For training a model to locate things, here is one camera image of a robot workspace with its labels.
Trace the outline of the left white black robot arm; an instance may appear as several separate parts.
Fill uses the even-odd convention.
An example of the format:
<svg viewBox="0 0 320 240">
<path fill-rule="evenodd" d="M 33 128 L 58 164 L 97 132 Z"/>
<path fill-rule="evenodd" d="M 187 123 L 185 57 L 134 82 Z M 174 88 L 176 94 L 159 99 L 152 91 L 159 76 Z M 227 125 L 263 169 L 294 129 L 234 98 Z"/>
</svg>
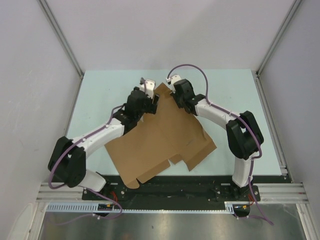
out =
<svg viewBox="0 0 320 240">
<path fill-rule="evenodd" d="M 58 178 L 62 187 L 82 187 L 93 191 L 100 200 L 107 199 L 111 188 L 102 175 L 87 168 L 87 158 L 105 144 L 135 128 L 144 114 L 155 114 L 159 99 L 159 94 L 153 90 L 144 91 L 135 87 L 125 103 L 112 109 L 107 122 L 75 138 L 60 137 L 48 163 L 49 187 L 56 189 L 52 180 Z"/>
</svg>

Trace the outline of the brown cardboard box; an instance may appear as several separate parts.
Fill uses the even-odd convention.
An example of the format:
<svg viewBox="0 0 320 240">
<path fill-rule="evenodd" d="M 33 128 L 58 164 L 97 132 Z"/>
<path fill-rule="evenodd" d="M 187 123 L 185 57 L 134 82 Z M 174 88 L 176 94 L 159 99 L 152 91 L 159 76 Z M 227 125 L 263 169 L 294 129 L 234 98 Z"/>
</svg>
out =
<svg viewBox="0 0 320 240">
<path fill-rule="evenodd" d="M 183 161 L 192 171 L 217 147 L 193 114 L 178 108 L 171 90 L 161 83 L 155 114 L 144 114 L 130 132 L 105 145 L 124 185 L 140 184 Z"/>
</svg>

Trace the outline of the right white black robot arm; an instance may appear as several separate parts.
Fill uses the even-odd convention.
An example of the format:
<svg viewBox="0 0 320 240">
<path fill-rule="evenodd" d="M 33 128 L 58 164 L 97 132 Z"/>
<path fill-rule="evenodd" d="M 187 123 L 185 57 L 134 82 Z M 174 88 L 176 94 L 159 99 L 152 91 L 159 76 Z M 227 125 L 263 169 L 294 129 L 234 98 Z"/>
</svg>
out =
<svg viewBox="0 0 320 240">
<path fill-rule="evenodd" d="M 195 94 L 190 81 L 173 75 L 166 79 L 172 92 L 171 96 L 177 106 L 187 113 L 210 120 L 226 130 L 228 146 L 235 156 L 231 196 L 242 201 L 249 194 L 247 187 L 252 180 L 252 164 L 261 155 L 264 137 L 258 123 L 250 111 L 233 113 L 218 105 L 214 105 L 203 94 Z"/>
</svg>

